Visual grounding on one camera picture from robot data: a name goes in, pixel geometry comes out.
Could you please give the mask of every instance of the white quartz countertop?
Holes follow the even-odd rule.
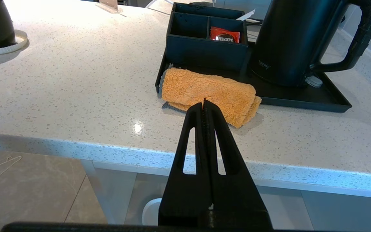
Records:
[[[169,169],[184,115],[161,109],[154,83],[171,5],[112,15],[76,0],[5,2],[29,46],[0,56],[0,149]],[[261,105],[231,128],[256,183],[371,195],[371,85],[354,69],[327,75],[347,112]]]

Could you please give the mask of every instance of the folded towel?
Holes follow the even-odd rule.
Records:
[[[159,93],[160,98],[181,111],[207,99],[216,104],[227,123],[236,128],[256,115],[262,101],[252,85],[174,67],[169,67],[161,77]]]

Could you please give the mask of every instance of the beige floor tile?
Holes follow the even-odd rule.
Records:
[[[0,227],[14,221],[63,222],[85,171],[79,160],[0,151],[22,159],[0,175]],[[0,165],[0,172],[11,162]]]
[[[88,177],[85,177],[65,222],[107,224]]]

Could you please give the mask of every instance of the countertop edge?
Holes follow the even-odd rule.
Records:
[[[159,170],[160,175],[168,175],[174,159],[174,153],[165,151],[10,135],[0,135],[0,150],[92,160],[109,163],[110,166],[122,165],[125,167],[123,170],[132,172],[139,172],[139,169],[144,173]],[[184,171],[195,171],[193,157],[187,155]],[[368,173],[249,160],[246,160],[246,165],[257,185],[371,197],[371,174]]]

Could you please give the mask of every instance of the nescafe coffee packet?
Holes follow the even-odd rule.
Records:
[[[212,26],[210,28],[210,39],[214,41],[226,41],[226,42],[239,43],[240,32],[228,31],[226,29]]]

